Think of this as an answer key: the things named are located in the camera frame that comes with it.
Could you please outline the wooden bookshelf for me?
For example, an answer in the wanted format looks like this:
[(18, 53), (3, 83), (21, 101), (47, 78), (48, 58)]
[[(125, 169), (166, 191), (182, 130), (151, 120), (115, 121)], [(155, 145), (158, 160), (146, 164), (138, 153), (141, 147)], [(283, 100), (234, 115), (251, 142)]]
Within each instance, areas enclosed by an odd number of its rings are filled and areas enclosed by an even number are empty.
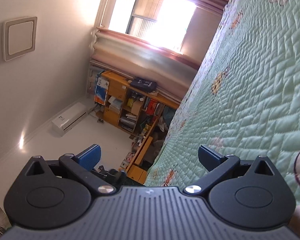
[(147, 178), (149, 161), (146, 153), (154, 142), (153, 132), (164, 124), (164, 110), (179, 107), (179, 103), (163, 95), (147, 93), (130, 85), (131, 81), (112, 71), (96, 78), (94, 115), (127, 132), (134, 140), (132, 149), (119, 166), (129, 178), (143, 184)]

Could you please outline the green quilted bee bedspread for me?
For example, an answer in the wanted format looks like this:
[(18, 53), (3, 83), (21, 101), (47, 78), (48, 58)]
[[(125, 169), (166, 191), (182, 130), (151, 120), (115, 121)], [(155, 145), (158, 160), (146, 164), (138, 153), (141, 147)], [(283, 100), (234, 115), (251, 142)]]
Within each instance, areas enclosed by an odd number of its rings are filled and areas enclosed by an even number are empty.
[(202, 145), (269, 157), (300, 205), (300, 0), (229, 1), (145, 184), (194, 183)]

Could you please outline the pink window curtains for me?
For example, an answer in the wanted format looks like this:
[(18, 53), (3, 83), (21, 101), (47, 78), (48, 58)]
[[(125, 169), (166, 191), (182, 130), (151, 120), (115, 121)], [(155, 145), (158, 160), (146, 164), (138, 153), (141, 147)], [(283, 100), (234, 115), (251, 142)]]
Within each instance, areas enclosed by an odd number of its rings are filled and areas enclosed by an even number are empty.
[(181, 100), (229, 0), (101, 0), (92, 60)]

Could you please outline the black bag on shelf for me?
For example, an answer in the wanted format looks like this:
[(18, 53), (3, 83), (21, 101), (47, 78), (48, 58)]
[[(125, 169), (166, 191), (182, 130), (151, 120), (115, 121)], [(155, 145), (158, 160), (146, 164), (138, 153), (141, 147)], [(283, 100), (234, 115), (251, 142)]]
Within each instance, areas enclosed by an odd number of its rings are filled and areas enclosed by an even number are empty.
[(146, 93), (151, 93), (151, 92), (155, 91), (157, 88), (156, 82), (145, 80), (140, 77), (134, 78), (129, 84), (132, 87), (137, 88)]

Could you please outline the square ceiling light panel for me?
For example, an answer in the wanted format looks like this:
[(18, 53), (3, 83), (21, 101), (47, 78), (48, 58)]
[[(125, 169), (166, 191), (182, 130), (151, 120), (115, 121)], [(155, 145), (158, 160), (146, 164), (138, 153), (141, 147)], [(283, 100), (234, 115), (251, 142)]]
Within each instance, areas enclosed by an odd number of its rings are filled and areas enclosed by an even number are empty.
[(38, 18), (23, 17), (5, 21), (2, 25), (2, 52), (4, 61), (11, 61), (36, 48)]

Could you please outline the white air conditioner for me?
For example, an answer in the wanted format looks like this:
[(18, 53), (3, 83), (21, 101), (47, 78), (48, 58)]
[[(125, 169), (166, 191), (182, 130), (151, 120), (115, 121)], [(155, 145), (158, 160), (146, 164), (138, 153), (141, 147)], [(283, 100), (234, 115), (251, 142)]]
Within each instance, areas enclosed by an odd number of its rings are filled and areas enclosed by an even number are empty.
[(78, 102), (52, 120), (52, 130), (58, 135), (63, 136), (85, 118), (87, 113), (87, 107)]

